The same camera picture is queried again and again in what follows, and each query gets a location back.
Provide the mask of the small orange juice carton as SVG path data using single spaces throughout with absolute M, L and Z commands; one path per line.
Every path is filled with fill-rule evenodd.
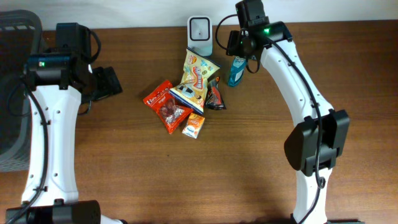
M 196 139 L 203 127 L 204 122 L 204 117 L 195 113 L 191 113 L 188 117 L 186 126 L 182 130 L 182 134 Z

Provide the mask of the red snack bag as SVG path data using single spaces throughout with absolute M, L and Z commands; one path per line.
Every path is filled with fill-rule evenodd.
M 191 108 L 176 103 L 175 97 L 169 92 L 172 87 L 171 82 L 166 80 L 143 99 L 144 104 L 159 116 L 169 134 L 172 134 L 180 123 L 193 112 Z

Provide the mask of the small black red packet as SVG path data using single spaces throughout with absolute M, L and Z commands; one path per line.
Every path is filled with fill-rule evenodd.
M 211 110 L 225 110 L 226 105 L 218 89 L 220 77 L 215 77 L 208 82 L 208 93 L 205 106 Z

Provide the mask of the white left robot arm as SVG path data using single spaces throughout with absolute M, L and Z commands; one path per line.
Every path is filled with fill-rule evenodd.
M 112 67 L 92 68 L 96 33 L 78 23 L 59 23 L 56 44 L 32 54 L 21 84 L 30 101 L 29 176 L 21 205 L 7 223 L 112 223 L 96 200 L 81 201 L 75 180 L 75 127 L 82 104 L 122 92 Z

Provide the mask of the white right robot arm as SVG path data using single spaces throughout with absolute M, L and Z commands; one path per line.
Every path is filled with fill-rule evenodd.
M 254 59 L 275 81 L 290 111 L 294 129 L 284 152 L 296 171 L 297 198 L 292 223 L 328 223 L 328 180 L 345 145 L 349 116 L 335 110 L 318 91 L 300 61 L 283 22 L 270 22 L 262 1 L 235 5 L 240 30 L 229 35 L 226 54 Z

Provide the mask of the yellow chips bag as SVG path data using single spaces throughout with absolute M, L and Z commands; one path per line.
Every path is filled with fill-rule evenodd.
M 187 47 L 182 79 L 178 85 L 169 90 L 169 93 L 183 105 L 202 115 L 208 79 L 219 69 L 220 66 L 217 63 Z

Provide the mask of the blue mouthwash bottle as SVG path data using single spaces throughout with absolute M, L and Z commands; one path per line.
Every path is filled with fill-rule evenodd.
M 234 87 L 241 82 L 245 68 L 246 60 L 235 56 L 229 71 L 228 86 Z

